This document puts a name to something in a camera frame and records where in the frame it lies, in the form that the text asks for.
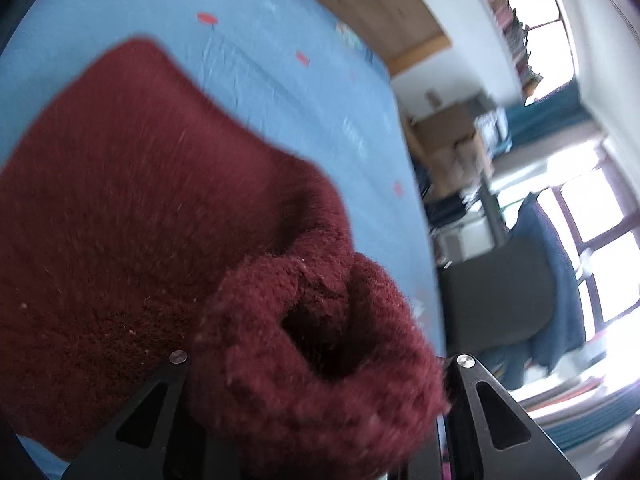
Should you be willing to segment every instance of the blue bedsheet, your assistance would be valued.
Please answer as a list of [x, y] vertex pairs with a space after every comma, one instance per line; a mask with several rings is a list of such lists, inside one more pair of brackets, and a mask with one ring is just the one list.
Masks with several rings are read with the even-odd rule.
[[256, 134], [324, 170], [356, 249], [388, 270], [442, 354], [431, 245], [388, 74], [315, 0], [37, 0], [0, 56], [0, 164], [57, 92], [135, 34], [164, 45]]

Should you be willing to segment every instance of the maroon fabric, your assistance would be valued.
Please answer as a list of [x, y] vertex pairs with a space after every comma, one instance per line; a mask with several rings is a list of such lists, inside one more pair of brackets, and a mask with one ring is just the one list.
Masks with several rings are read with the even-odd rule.
[[353, 251], [329, 181], [148, 41], [30, 128], [0, 175], [0, 254], [0, 404], [63, 458], [175, 349], [196, 420], [263, 478], [373, 478], [443, 407], [437, 361]]

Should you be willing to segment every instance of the window frame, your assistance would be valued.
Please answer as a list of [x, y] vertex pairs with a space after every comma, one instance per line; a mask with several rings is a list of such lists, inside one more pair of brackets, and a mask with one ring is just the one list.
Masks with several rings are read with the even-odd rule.
[[[618, 240], [620, 237], [626, 235], [629, 232], [634, 233], [636, 243], [638, 243], [640, 234], [640, 208], [638, 208], [637, 204], [634, 204], [632, 208], [622, 207], [622, 204], [626, 203], [628, 205], [631, 202], [628, 198], [630, 196], [632, 197], [632, 192], [623, 180], [618, 169], [615, 167], [615, 164], [611, 160], [610, 156], [601, 148], [599, 148], [597, 151], [600, 152], [600, 162], [591, 171], [603, 170], [607, 183], [611, 186], [611, 190], [618, 200], [618, 203], [621, 204], [621, 208], [623, 209], [623, 219], [617, 225], [593, 237], [591, 240], [582, 240], [582, 236], [580, 235], [580, 231], [578, 230], [578, 225], [576, 224], [574, 216], [572, 215], [571, 210], [567, 202], [564, 200], [564, 196], [562, 195], [562, 188], [564, 184], [562, 184], [561, 186], [550, 187], [554, 197], [556, 198], [556, 201], [558, 201], [558, 205], [560, 207], [562, 215], [564, 216], [564, 220], [569, 226], [569, 231], [571, 233], [572, 239], [574, 240], [575, 248], [578, 251], [578, 254], [582, 254], [586, 250], [590, 250], [591, 253], [594, 253], [595, 251], [605, 247], [606, 245], [609, 245], [615, 240]], [[624, 312], [621, 312], [617, 316], [604, 321], [596, 276], [594, 276], [593, 274], [591, 276], [586, 276], [583, 273], [582, 276], [578, 279], [578, 286], [582, 282], [586, 282], [587, 290], [589, 291], [589, 298], [591, 300], [591, 311], [593, 313], [593, 322], [595, 325], [596, 333], [601, 332], [610, 324], [625, 317], [628, 314], [631, 314], [636, 308], [640, 306], [640, 299], [638, 299], [635, 304], [630, 306]]]
[[[561, 3], [560, 3], [559, 0], [554, 0], [554, 1], [556, 3], [556, 9], [558, 9], [558, 17], [556, 19], [554, 19], [554, 20], [551, 20], [550, 22], [539, 23], [539, 24], [533, 25], [533, 26], [527, 25], [526, 37], [528, 37], [529, 32], [532, 31], [532, 30], [538, 30], [540, 28], [546, 27], [547, 25], [553, 25], [554, 23], [558, 23], [558, 22], [562, 23], [562, 28], [564, 28], [564, 35], [566, 36], [566, 40], [568, 41], [568, 44], [569, 44], [569, 53], [571, 54], [571, 62], [572, 62], [572, 65], [574, 66], [574, 77], [575, 77], [577, 75], [577, 73], [578, 73], [578, 69], [577, 69], [577, 63], [576, 63], [575, 53], [574, 53], [574, 48], [575, 48], [574, 47], [574, 42], [573, 42], [573, 39], [571, 37], [571, 33], [570, 33], [570, 30], [569, 30], [569, 27], [566, 24], [566, 18], [564, 16], [564, 14], [562, 13]], [[527, 103], [525, 104], [525, 106], [527, 104], [532, 104], [533, 102], [535, 102], [535, 101], [528, 102], [528, 100], [527, 100]]]

